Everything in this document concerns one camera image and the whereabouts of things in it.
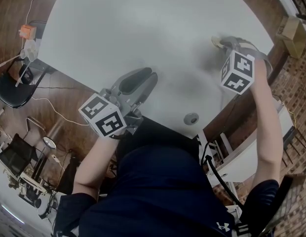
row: orange object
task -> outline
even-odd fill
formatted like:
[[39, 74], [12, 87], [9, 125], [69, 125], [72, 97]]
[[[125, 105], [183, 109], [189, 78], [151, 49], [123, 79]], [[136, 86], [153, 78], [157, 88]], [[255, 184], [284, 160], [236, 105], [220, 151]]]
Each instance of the orange object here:
[[33, 40], [36, 36], [37, 28], [35, 26], [23, 25], [19, 31], [19, 36], [27, 40]]

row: yellow object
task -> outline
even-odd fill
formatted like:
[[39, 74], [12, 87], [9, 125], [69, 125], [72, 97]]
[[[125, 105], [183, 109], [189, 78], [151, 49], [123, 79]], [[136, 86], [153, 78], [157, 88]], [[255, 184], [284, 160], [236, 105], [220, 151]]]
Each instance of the yellow object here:
[[19, 31], [19, 36], [27, 40], [33, 40], [36, 37], [36, 31], [35, 26], [23, 25]]
[[299, 59], [306, 46], [306, 31], [299, 18], [284, 17], [276, 36], [283, 40], [290, 56]]

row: round hole cover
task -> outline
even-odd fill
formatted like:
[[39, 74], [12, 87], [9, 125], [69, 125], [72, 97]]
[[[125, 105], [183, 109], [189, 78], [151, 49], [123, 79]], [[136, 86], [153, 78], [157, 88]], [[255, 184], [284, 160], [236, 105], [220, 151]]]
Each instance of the round hole cover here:
[[189, 113], [184, 117], [184, 123], [186, 125], [196, 124], [199, 120], [199, 115], [197, 113]]

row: shirt sleeve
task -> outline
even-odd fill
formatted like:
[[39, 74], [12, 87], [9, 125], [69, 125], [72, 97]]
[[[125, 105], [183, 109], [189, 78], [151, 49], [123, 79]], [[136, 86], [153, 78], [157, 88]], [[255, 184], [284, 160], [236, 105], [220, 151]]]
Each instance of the shirt sleeve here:
[[260, 228], [258, 219], [266, 216], [278, 189], [279, 184], [276, 180], [266, 180], [256, 185], [249, 193], [240, 221], [248, 225], [252, 234]]
[[53, 236], [73, 236], [70, 232], [78, 227], [82, 214], [96, 203], [85, 193], [62, 196], [57, 210]]

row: human arm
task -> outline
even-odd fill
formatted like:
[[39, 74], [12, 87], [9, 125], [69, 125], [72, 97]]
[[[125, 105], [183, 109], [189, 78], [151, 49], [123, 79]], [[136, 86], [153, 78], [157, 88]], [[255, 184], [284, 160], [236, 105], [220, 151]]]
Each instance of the human arm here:
[[264, 60], [255, 60], [255, 82], [251, 91], [257, 109], [257, 157], [258, 165], [252, 188], [265, 180], [279, 183], [283, 153], [280, 121], [267, 82]]
[[77, 169], [72, 194], [85, 193], [98, 200], [98, 192], [118, 140], [98, 138]]

